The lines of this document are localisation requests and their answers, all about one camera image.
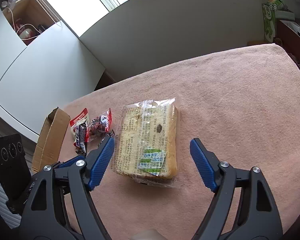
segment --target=white wall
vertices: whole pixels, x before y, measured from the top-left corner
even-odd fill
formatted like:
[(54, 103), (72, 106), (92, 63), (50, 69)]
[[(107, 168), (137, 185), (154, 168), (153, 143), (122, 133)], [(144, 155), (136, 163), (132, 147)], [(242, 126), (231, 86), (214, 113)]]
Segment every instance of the white wall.
[(26, 47), (0, 10), (0, 79)]
[(104, 70), (65, 25), (54, 24), (27, 46), (2, 77), (0, 106), (40, 134), (48, 114), (93, 92)]
[(100, 0), (47, 1), (78, 36), (108, 13)]
[[(300, 1), (284, 0), (300, 17)], [(263, 40), (267, 0), (129, 0), (80, 40), (116, 81)]]

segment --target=bread loaf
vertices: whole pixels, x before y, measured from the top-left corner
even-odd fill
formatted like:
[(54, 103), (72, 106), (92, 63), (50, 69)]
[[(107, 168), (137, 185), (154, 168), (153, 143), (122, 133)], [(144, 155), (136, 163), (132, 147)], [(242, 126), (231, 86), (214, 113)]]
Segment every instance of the bread loaf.
[(171, 179), (177, 174), (175, 99), (123, 107), (111, 169), (121, 175)]

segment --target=blue gripper pad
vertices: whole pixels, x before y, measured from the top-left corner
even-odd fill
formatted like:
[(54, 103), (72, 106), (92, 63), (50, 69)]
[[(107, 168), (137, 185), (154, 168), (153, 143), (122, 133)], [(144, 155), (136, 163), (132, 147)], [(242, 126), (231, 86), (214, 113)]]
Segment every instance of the blue gripper pad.
[(204, 185), (211, 189), (212, 192), (215, 192), (218, 189), (218, 185), (215, 182), (214, 171), (194, 139), (190, 141), (190, 154), (197, 166)]
[(99, 186), (103, 175), (105, 174), (106, 168), (114, 152), (114, 138), (111, 137), (107, 144), (104, 146), (102, 152), (100, 153), (97, 161), (91, 169), (90, 180), (88, 183), (88, 188), (93, 190), (95, 186)]
[(72, 164), (76, 163), (78, 160), (84, 160), (85, 157), (83, 155), (78, 155), (64, 163), (61, 163), (58, 168), (64, 168), (64, 167), (69, 167), (71, 166)]

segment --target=white cabinet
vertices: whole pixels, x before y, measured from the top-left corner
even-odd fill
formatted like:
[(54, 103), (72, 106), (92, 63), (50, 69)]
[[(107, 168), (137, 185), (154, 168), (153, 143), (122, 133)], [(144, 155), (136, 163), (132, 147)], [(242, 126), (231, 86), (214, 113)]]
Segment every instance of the white cabinet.
[(0, 10), (0, 79), (25, 48)]
[(0, 106), (39, 134), (54, 108), (91, 93), (103, 71), (64, 24), (54, 24), (26, 47), (1, 79)]

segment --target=metal pivot screw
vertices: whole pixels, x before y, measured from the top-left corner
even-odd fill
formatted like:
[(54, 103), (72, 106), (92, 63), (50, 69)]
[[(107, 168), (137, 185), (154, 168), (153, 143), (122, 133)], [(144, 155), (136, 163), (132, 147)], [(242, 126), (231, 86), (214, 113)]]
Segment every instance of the metal pivot screw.
[(44, 171), (50, 171), (51, 170), (51, 166), (50, 165), (46, 165), (43, 168)]
[(76, 163), (75, 163), (75, 165), (77, 165), (77, 166), (83, 166), (84, 165), (84, 160), (78, 160)]
[(220, 165), (221, 165), (222, 167), (224, 167), (224, 168), (229, 167), (229, 163), (228, 163), (228, 162), (225, 162), (225, 161), (220, 162)]
[(255, 172), (255, 173), (259, 173), (261, 170), (259, 167), (253, 167), (252, 170)]

